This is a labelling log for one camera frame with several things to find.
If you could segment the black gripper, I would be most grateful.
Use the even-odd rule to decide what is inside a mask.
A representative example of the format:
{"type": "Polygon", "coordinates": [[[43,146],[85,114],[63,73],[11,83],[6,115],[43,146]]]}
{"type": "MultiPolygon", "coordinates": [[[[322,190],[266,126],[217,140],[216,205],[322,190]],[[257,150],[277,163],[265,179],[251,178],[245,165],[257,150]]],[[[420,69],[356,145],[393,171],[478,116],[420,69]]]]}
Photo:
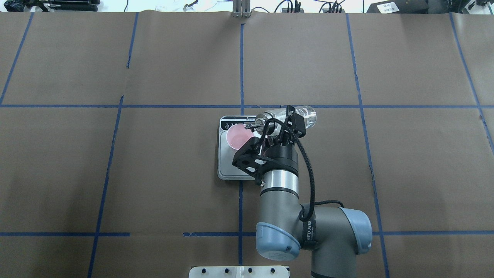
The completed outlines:
{"type": "MultiPolygon", "coordinates": [[[[280,120],[266,120],[263,132],[261,132],[261,139],[257,143],[257,149],[261,149],[264,146],[264,141],[268,139],[268,130],[271,123],[274,123],[274,129],[276,129],[276,125],[280,124],[280,120]]],[[[267,162],[266,172],[284,170],[299,174],[298,153],[293,143],[304,137],[305,134],[306,124],[304,117],[296,112],[294,106],[288,105],[284,121],[284,146],[280,145],[279,139],[271,140],[273,142],[269,144],[270,148],[266,150],[266,157],[273,161],[267,162]]]]}

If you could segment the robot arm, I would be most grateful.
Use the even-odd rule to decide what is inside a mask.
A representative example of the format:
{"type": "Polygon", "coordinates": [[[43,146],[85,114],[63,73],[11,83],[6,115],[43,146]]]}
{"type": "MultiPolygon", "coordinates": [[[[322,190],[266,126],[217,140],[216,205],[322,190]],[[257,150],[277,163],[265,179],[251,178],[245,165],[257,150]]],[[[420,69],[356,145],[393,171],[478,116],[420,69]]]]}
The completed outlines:
{"type": "Polygon", "coordinates": [[[363,211],[338,200],[315,201],[315,176],[300,139],[316,121],[310,106],[259,114],[251,139],[252,176],[260,193],[256,250],[273,261],[311,252],[312,278],[356,278],[357,256],[372,247],[372,224],[363,211]]]}

